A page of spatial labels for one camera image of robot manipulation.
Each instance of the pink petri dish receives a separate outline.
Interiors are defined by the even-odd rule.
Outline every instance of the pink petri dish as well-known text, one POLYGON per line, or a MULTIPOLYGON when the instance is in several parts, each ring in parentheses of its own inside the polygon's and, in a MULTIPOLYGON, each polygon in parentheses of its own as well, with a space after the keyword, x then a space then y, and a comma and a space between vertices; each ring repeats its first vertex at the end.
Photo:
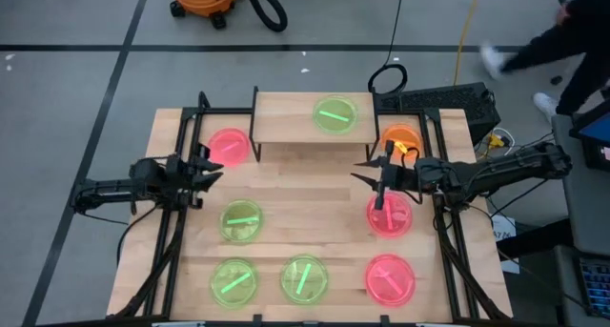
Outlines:
POLYGON ((409 302, 416 290, 411 266, 396 255, 378 255, 366 269, 366 292, 377 303, 398 307, 409 302))
POLYGON ((239 129, 226 128, 216 132, 208 142, 210 161, 226 167, 235 167, 250 154, 248 136, 239 129))
POLYGON ((407 233, 411 228, 413 216, 409 201, 395 193, 385 193, 383 208, 375 209, 373 196, 366 206, 366 218, 373 231, 383 237, 397 237, 407 233))

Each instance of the black cable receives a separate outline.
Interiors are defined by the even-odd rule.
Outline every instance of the black cable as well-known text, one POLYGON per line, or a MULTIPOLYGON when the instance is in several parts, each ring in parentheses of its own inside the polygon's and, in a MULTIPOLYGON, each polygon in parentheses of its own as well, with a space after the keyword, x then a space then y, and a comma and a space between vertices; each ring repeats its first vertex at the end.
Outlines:
POLYGON ((530 189, 528 189, 525 193, 518 195, 517 197, 511 199, 508 203, 504 204, 502 206, 502 208, 496 210, 495 213, 492 214, 492 217, 494 217, 497 214, 500 214, 504 209, 506 209, 508 206, 510 206, 511 204, 517 202, 519 199, 524 198, 527 194, 531 193, 532 191, 534 191, 535 189, 537 189, 540 185, 546 183, 547 181, 549 181, 548 179, 543 179, 541 180, 540 183, 534 185, 533 187, 531 187, 530 189))
MULTIPOLYGON (((419 159, 419 150, 417 148, 415 148, 415 147, 410 147, 410 148, 407 149, 407 153, 411 152, 411 151, 417 152, 417 155, 416 155, 416 161, 417 161, 419 159)), ((400 156, 400 162, 402 163, 402 168, 405 169, 405 170, 407 169, 407 166, 404 163, 404 157, 405 157, 405 155, 407 155, 407 153, 403 153, 400 156)), ((413 199, 413 201, 416 202, 416 204, 421 205, 421 203, 423 202, 423 198, 422 198, 422 193, 421 193, 421 181, 420 180, 419 180, 419 182, 417 184, 417 191, 418 191, 418 194, 419 194, 419 199, 415 198, 408 191, 403 190, 403 192, 406 193, 409 197, 411 197, 411 199, 413 199)))
POLYGON ((524 149, 524 148, 526 148, 526 147, 528 147, 528 146, 531 146, 531 145, 534 145, 534 144, 536 144, 536 143, 539 143, 539 142, 541 142, 541 141, 542 141, 544 138, 546 138, 547 136, 551 135, 552 133, 553 133, 553 132, 546 133, 545 135, 543 135, 542 137, 540 137, 540 138, 539 138, 539 139, 537 139, 536 141, 532 141, 532 142, 530 142, 530 143, 526 143, 525 145, 520 146, 520 148, 519 148, 519 149, 521 150, 521 149, 524 149))
POLYGON ((484 141, 485 141, 485 139, 486 139, 486 138, 487 138, 487 135, 485 135, 485 137, 483 137, 483 139, 482 139, 482 140, 480 140, 480 141, 478 142, 478 145, 477 145, 477 147, 475 148, 475 155, 477 155, 478 150, 479 150, 479 149, 480 149, 480 147, 483 145, 483 143, 484 143, 484 141))
POLYGON ((487 212, 485 212, 484 210, 482 210, 482 209, 481 209, 481 208, 479 208, 479 207, 475 207, 474 205, 466 204, 466 206, 467 206, 468 208, 473 208, 473 209, 476 209, 476 210, 478 210, 478 211, 480 211, 480 212, 484 213, 484 214, 487 216, 487 218, 489 218, 489 222, 491 222, 491 224, 492 224, 492 228, 494 228, 494 220, 492 219, 492 217, 491 217, 491 216, 489 216, 489 214, 488 214, 487 212))
POLYGON ((398 86, 396 86, 393 90, 390 90, 384 94, 397 94, 397 93, 402 92, 402 90, 404 90, 404 88, 407 86, 407 81, 409 81, 409 74, 407 72, 407 69, 404 66, 402 66, 400 64, 388 65, 388 62, 390 61, 390 56, 392 55, 392 48, 394 47, 394 39, 397 35, 398 18, 400 17, 400 7, 401 6, 402 6, 402 0, 398 0, 398 8, 396 9, 396 19, 394 21, 394 30, 392 31, 392 41, 390 41, 390 49, 388 50, 388 57, 386 58, 385 62, 383 63, 383 66, 381 66, 379 68, 379 70, 375 71, 375 73, 373 73, 373 75, 371 75, 371 78, 369 79, 369 83, 367 85, 369 92, 373 92, 373 83, 375 82, 375 79, 377 78, 377 76, 380 75, 382 72, 385 72, 386 70, 389 70, 389 69, 399 70, 400 73, 402 74, 402 79, 400 80, 400 84, 398 84, 398 86))
POLYGON ((121 235, 121 237, 118 239, 118 246, 116 247, 116 266, 118 266, 118 262, 121 259, 121 247, 123 246, 123 240, 125 239, 125 236, 127 236, 127 233, 129 232, 129 230, 135 226, 135 224, 137 224, 138 222, 140 222, 141 220, 143 220, 146 216, 150 215, 152 212, 154 212, 158 207, 160 206, 160 204, 155 205, 154 207, 152 207, 152 209, 150 209, 149 211, 145 212, 143 215, 141 215, 140 217, 138 217, 131 225, 129 225, 126 229, 125 232, 123 232, 123 234, 121 235))
POLYGON ((602 317, 605 319, 610 320, 609 316, 606 316, 604 314, 600 314, 596 311, 594 311, 593 309, 591 309, 591 307, 587 306, 586 304, 582 303, 580 300, 574 298, 571 295, 566 294, 564 291, 562 291, 561 289, 558 289, 557 287, 547 283, 544 279, 540 278, 538 275, 536 275, 532 270, 524 267, 523 265, 519 264, 517 261, 515 261, 514 259, 510 258, 508 255, 506 255, 503 251, 501 251, 500 249, 498 249, 498 253, 506 260, 512 261, 515 264, 517 264, 517 266, 519 266, 519 268, 521 270, 523 270, 524 272, 526 272, 528 275, 530 275, 533 279, 535 279, 538 283, 542 284, 542 286, 545 286, 547 289, 560 294, 561 296, 564 296, 565 298, 571 300, 572 302, 574 302, 576 305, 578 305, 580 308, 584 309, 585 312, 589 313, 590 315, 594 315, 596 317, 602 317))
POLYGON ((496 211, 495 211, 495 212, 492 214, 492 216, 493 216, 493 215, 495 215, 495 214, 499 214, 500 216, 504 217, 504 218, 505 218, 505 219, 506 219, 506 220, 507 220, 507 221, 508 221, 510 224, 512 224, 512 225, 513 225, 513 227, 515 227, 515 231, 517 231, 517 232, 521 232, 521 231, 519 230, 519 228, 517 228, 517 225, 516 225, 515 223, 513 223, 513 221, 511 221, 511 220, 510 220, 510 218, 508 218, 508 216, 507 216, 507 215, 505 215, 503 212, 499 212, 499 211, 498 211, 498 207, 496 206, 496 203, 494 203, 494 201, 492 200, 492 197, 491 197, 491 196, 490 196, 490 197, 487 197, 487 200, 488 200, 488 201, 489 201, 489 203, 492 205, 492 207, 494 207, 494 209, 496 210, 496 211))
POLYGON ((100 221, 104 221, 104 222, 110 222, 110 223, 116 223, 116 224, 122 224, 122 225, 126 225, 127 223, 123 222, 123 221, 117 221, 117 220, 113 220, 113 219, 109 219, 109 218, 104 218, 104 217, 97 217, 97 216, 93 216, 93 215, 87 215, 85 213, 80 214, 84 217, 88 217, 88 218, 92 218, 92 219, 96 219, 96 220, 100 220, 100 221))
MULTIPOLYGON (((454 225, 454 219, 452 218, 452 219, 449 221, 449 224, 448 224, 447 226, 445 226, 445 232, 449 231, 449 229, 450 229, 451 227, 453 227, 453 225, 454 225)), ((437 215, 436 215, 436 214, 435 214, 435 215, 432 217, 432 228, 434 228, 434 229, 435 229, 435 231, 438 231, 438 225, 437 225, 437 215)))

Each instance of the black pants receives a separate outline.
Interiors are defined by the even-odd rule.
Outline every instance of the black pants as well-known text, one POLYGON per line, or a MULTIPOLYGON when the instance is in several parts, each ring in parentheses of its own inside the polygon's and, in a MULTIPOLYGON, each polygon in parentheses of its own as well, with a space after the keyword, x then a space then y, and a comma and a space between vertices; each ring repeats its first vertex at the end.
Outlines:
POLYGON ((523 70, 586 53, 557 106, 557 113, 571 115, 610 78, 610 45, 603 47, 596 41, 580 32, 577 26, 554 26, 509 59, 502 72, 523 70))

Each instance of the wooden table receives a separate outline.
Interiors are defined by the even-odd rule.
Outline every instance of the wooden table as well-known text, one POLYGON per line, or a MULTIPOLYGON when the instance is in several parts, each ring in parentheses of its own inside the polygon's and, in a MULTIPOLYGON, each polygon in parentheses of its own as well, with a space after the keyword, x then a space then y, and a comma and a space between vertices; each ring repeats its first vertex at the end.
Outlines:
MULTIPOLYGON (((440 112, 449 158, 475 161, 464 112, 440 112)), ((180 110, 157 111, 146 156, 173 151, 180 113, 180 110)), ((419 130, 415 117, 379 117, 382 131, 397 122, 419 130)), ((200 141, 205 144, 213 133, 228 127, 248 133, 249 126, 249 115, 205 115, 200 141)), ((431 123, 428 126, 437 155, 434 127, 431 123)), ((431 198, 425 197, 421 206, 412 204, 413 225, 405 236, 376 237, 364 217, 365 206, 374 193, 349 176, 350 172, 378 175, 377 169, 352 165, 364 160, 362 149, 361 145, 351 144, 272 143, 265 145, 260 163, 251 153, 245 164, 225 169, 224 176, 203 195, 204 208, 188 212, 171 319, 252 320, 254 314, 262 314, 265 321, 374 322, 379 321, 380 315, 388 315, 393 322, 451 321, 441 252, 432 226, 431 198), (262 231, 247 245, 231 244, 219 232, 220 213, 229 202, 239 198, 256 201, 264 211, 262 231), (406 259, 417 277, 413 298, 399 309, 374 303, 365 290, 367 263, 386 253, 406 259), (282 266, 299 254, 319 257, 329 272, 328 292, 315 306, 294 305, 280 290, 282 266), (214 268, 229 257, 250 260, 259 275, 256 297, 239 310, 227 310, 216 304, 209 291, 214 268)), ((482 199, 473 205, 486 209, 482 199)), ((160 216, 160 212, 152 214, 128 234, 109 313, 122 308, 149 273, 160 216)), ((471 209, 461 214, 461 220, 473 275, 498 307, 512 315, 489 219, 471 209)), ((461 313, 467 317, 459 276, 457 286, 461 313)), ((160 311, 164 289, 165 277, 157 288, 156 312, 160 311)))
POLYGON ((354 143, 373 144, 376 139, 373 95, 370 92, 338 92, 350 97, 357 107, 357 119, 349 133, 330 134, 312 123, 316 102, 326 92, 258 92, 254 109, 255 143, 354 143))

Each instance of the green stick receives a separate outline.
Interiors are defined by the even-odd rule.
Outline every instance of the green stick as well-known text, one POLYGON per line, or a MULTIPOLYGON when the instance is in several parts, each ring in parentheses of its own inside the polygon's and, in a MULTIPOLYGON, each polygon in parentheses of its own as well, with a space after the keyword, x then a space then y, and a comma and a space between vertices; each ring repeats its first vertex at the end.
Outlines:
POLYGON ((241 283, 242 281, 248 279, 250 277, 250 273, 244 274, 244 276, 241 276, 240 278, 236 279, 233 281, 233 283, 227 285, 226 287, 222 288, 222 290, 220 290, 220 292, 222 294, 228 292, 229 290, 231 290, 232 288, 234 288, 237 284, 241 283))
POLYGON ((252 217, 244 217, 244 218, 234 218, 232 220, 228 220, 227 224, 238 224, 238 223, 246 223, 246 222, 252 222, 252 221, 258 221, 258 217, 252 216, 252 217))
POLYGON ((335 119, 337 119, 337 120, 339 120, 339 121, 343 121, 343 122, 350 122, 350 119, 349 119, 349 118, 347 118, 347 117, 343 117, 343 116, 339 116, 339 115, 336 115, 336 114, 331 113, 331 112, 324 112, 324 111, 320 111, 319 113, 320 113, 320 114, 323 114, 324 116, 329 116, 329 117, 335 118, 335 119))
POLYGON ((305 284, 305 279, 309 275, 309 271, 312 269, 312 264, 307 264, 305 267, 305 272, 303 272, 303 276, 301 276, 301 281, 298 283, 298 287, 296 288, 296 294, 301 295, 301 290, 303 290, 303 285, 305 284))

